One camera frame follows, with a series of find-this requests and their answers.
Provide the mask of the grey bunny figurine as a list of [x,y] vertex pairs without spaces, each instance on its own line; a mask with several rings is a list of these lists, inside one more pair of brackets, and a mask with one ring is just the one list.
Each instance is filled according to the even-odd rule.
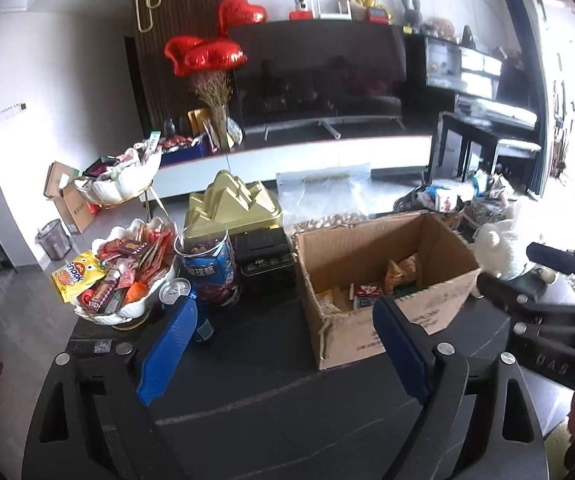
[[403,19],[405,24],[418,29],[422,24],[421,2],[420,0],[400,0],[403,6]]

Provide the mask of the brown cardboard box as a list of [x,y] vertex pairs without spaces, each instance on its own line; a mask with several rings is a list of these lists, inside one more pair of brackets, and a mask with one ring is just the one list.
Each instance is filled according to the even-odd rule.
[[[394,214],[294,235],[298,281],[318,370],[383,353],[372,308],[353,310],[350,286],[378,284],[408,320],[433,335],[444,330],[472,292],[479,268],[472,249],[430,212]],[[384,290],[389,260],[419,256],[422,285]]]

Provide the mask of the red white candy packet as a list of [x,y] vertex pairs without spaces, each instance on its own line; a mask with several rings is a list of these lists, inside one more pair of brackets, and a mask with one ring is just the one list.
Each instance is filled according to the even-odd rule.
[[378,284],[350,286],[349,298],[355,311],[372,308],[382,296],[382,288]]

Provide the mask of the yellow pyramid tin box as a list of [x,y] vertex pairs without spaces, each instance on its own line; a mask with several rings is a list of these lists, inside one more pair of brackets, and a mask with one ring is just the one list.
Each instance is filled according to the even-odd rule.
[[228,170],[219,171],[204,193],[191,193],[184,227],[196,234],[222,226],[230,235],[283,226],[282,208],[262,182],[245,184]]

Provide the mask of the upper white shell tray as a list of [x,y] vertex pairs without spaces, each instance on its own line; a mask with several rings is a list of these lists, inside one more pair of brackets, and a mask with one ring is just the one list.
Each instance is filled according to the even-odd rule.
[[99,177],[80,176],[74,180],[76,190],[89,203],[101,207],[115,206],[146,192],[160,169],[162,150],[158,148],[142,160],[143,151],[128,148],[127,159],[106,169]]

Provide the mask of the clear plastic bag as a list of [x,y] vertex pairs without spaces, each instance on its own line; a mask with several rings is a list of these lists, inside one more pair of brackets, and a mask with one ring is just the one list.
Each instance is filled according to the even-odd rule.
[[360,212],[371,194],[368,165],[277,174],[279,202],[291,214]]

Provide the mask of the black snack tray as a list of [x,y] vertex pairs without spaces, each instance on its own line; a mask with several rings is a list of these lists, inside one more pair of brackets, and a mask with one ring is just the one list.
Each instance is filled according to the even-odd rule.
[[465,222],[477,229],[487,223],[513,219],[519,211],[514,188],[502,174],[478,169],[460,179],[443,179],[417,186],[396,200],[394,214],[431,211],[452,226]]

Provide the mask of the yellow snack bag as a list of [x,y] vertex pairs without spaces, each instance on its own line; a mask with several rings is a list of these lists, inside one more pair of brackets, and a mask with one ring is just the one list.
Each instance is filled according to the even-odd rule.
[[103,264],[91,250],[51,273],[50,278],[63,302],[71,302],[106,275]]

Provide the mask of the tan fortune biscuit snack bag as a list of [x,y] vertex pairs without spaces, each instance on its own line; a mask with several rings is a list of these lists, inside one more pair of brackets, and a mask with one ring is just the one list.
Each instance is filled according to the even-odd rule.
[[399,262],[389,260],[384,278],[384,290],[393,295],[399,288],[422,285],[422,269],[419,256],[413,254]]

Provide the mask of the white plush toy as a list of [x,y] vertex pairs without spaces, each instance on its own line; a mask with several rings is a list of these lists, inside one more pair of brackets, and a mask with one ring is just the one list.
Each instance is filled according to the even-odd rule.
[[542,232],[531,222],[505,219],[483,224],[476,230],[473,252],[481,270],[501,281],[535,272],[539,280],[551,285],[557,280],[557,272],[527,257],[529,244],[544,241]]

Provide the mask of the cardboard box on floor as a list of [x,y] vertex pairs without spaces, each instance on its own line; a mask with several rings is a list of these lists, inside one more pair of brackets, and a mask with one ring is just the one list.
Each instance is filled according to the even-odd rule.
[[78,191],[75,180],[79,171],[62,162],[53,162],[48,169],[44,195],[54,203],[61,219],[71,233],[82,234],[94,222],[91,204]]

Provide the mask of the white tv cabinet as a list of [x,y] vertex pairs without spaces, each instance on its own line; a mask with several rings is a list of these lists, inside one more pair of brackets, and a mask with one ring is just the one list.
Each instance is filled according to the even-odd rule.
[[351,166],[423,169],[429,166],[431,146],[430,136],[377,136],[256,148],[163,166],[153,180],[153,190],[163,198],[202,192],[222,170],[250,183],[274,180],[285,172]]

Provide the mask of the dried flower bouquet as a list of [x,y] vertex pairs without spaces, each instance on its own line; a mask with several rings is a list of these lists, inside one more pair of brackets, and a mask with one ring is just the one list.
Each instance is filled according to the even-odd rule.
[[231,148],[228,117],[232,94],[228,73],[222,70],[194,73],[191,86],[194,94],[210,109],[210,122],[218,139],[219,150],[228,153]]

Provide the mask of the white shell tray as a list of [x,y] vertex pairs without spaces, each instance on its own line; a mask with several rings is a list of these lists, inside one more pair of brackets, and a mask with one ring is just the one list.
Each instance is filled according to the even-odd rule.
[[136,219],[127,228],[115,226],[108,237],[95,240],[90,254],[104,276],[72,299],[74,312],[104,326],[128,325],[146,316],[158,291],[177,274],[177,234],[175,222],[156,217]]
[[127,159],[106,169],[99,177],[80,176],[74,180],[76,190],[89,203],[101,207],[115,206],[146,192],[160,169],[162,150],[158,148],[142,160],[143,151],[128,148]]

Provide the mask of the black television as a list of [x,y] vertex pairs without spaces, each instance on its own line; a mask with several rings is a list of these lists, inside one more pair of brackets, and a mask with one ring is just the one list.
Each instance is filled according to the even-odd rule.
[[245,131],[320,119],[398,118],[407,81],[403,33],[361,21],[283,21],[230,29],[248,60],[231,112]]

